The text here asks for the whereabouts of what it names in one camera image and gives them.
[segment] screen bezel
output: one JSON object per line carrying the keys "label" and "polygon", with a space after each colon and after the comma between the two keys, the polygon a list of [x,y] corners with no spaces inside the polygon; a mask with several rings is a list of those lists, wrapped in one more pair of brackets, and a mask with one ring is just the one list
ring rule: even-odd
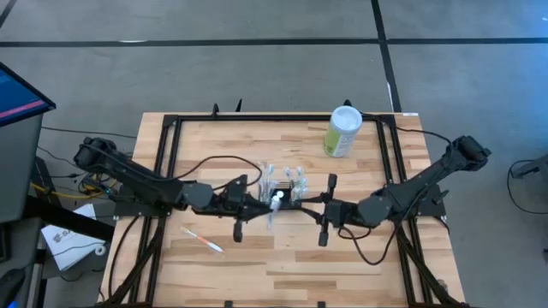
{"label": "screen bezel", "polygon": [[17,122],[23,119],[27,119],[31,116],[36,116],[43,114],[47,111],[54,110],[57,106],[55,103],[53,103],[49,98],[47,98],[42,92],[38,91],[35,87],[31,86],[28,82],[26,82],[24,79],[22,79],[18,74],[16,74],[14,71],[9,69],[6,65],[4,65],[2,62],[0,62],[0,69],[6,72],[6,74],[9,75],[9,77],[13,78],[15,81],[21,83],[24,87],[26,87],[30,92],[32,92],[34,95],[39,97],[44,103],[48,104],[49,106],[46,108],[41,108],[38,110],[32,110],[25,113],[22,113],[17,116],[13,116],[9,120],[1,120],[0,119],[0,127],[4,127],[6,125],[9,125],[13,122]]}

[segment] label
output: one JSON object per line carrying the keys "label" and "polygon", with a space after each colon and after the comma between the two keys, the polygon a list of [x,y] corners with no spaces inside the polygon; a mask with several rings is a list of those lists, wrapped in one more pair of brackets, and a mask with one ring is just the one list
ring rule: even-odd
{"label": "label", "polygon": [[331,157],[345,156],[354,143],[355,133],[341,134],[331,125],[324,139],[324,151]]}

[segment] yellow cable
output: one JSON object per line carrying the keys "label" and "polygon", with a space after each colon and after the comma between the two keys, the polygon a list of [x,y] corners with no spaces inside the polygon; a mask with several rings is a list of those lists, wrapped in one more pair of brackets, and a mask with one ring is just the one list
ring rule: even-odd
{"label": "yellow cable", "polygon": [[[117,183],[117,180],[113,180],[112,183],[109,185],[109,187],[113,187],[116,183]],[[45,188],[38,186],[34,183],[31,183],[31,187],[33,187],[34,189],[40,190],[42,193],[45,192]],[[51,192],[51,194],[54,194],[56,196],[63,197],[63,198],[89,199],[89,198],[96,198],[102,195],[103,192],[94,193],[93,195],[89,195],[89,196],[69,195],[69,194],[60,193],[60,192]]]}

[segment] wooden table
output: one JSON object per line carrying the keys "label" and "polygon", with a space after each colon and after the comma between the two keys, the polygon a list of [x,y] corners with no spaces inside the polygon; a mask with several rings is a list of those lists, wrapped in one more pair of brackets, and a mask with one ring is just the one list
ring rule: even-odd
{"label": "wooden table", "polygon": [[[133,159],[150,169],[154,166],[163,118],[163,113],[145,113],[140,125]],[[421,129],[417,115],[396,114],[396,123],[399,127]],[[327,125],[327,122],[300,121],[185,122],[175,174],[182,174],[211,155],[237,155],[254,162],[276,164],[275,176],[281,180],[284,166],[304,167],[309,196],[323,192],[327,175],[336,173],[336,198],[358,201],[367,197],[385,183],[374,123],[364,122],[348,158],[325,155],[322,144]],[[387,127],[385,131],[397,179]],[[422,134],[400,132],[399,139],[409,177],[430,165]],[[217,160],[204,164],[188,178],[215,186],[241,174],[249,174],[252,179],[257,171],[239,161]],[[257,190],[257,186],[248,189],[255,195]],[[323,211],[322,204],[307,207]],[[125,218],[117,223],[113,247],[118,245],[130,221]],[[142,221],[140,218],[133,226],[122,245],[114,273],[115,289],[134,265]],[[278,213],[274,221],[271,231],[266,228],[265,217],[244,224],[243,242],[235,243],[233,219],[196,216],[190,210],[174,211],[167,221],[154,305],[220,306],[225,300],[233,300],[235,306],[315,306],[318,301],[326,301],[328,306],[407,306],[396,241],[384,262],[370,266],[360,259],[352,241],[339,239],[336,230],[330,231],[329,245],[319,247],[319,226],[303,213]],[[220,245],[225,253],[214,252],[191,239],[179,230],[180,226]],[[370,259],[380,257],[392,230],[392,223],[384,222],[360,241]],[[420,218],[419,230],[427,265],[444,281],[454,298],[464,300],[447,230],[431,218]],[[354,231],[364,232],[358,228]],[[104,294],[113,252],[114,249],[104,272],[101,287]],[[417,300],[421,300],[413,265],[412,272]],[[143,273],[140,300],[145,298],[148,269]]]}

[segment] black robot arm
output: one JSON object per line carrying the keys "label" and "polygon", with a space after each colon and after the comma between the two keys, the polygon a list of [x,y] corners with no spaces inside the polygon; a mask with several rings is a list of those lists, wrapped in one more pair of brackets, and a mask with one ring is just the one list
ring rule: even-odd
{"label": "black robot arm", "polygon": [[[74,157],[78,167],[88,172],[101,173],[120,181],[124,194],[108,192],[116,201],[138,201],[165,213],[172,209],[186,210],[188,206],[197,215],[235,218],[234,240],[241,242],[241,225],[255,217],[271,212],[270,205],[259,202],[247,193],[247,175],[232,180],[219,194],[209,184],[197,181],[179,181],[153,173],[128,159],[106,139],[85,138]],[[284,203],[280,210],[299,210],[301,203]]]}
{"label": "black robot arm", "polygon": [[[404,183],[390,183],[384,186],[357,204],[333,198],[337,184],[336,175],[330,175],[328,192],[322,193],[319,197],[302,201],[325,203],[324,214],[314,216],[314,218],[322,226],[319,245],[326,246],[329,223],[335,228],[340,228],[344,224],[376,228],[385,219],[399,222],[405,219],[422,201],[421,199],[428,190],[436,186],[447,175],[460,170],[476,171],[487,163],[489,155],[491,152],[482,147],[474,138],[462,136],[448,145],[442,157],[430,167]],[[437,196],[435,202],[439,203],[446,193]]]}

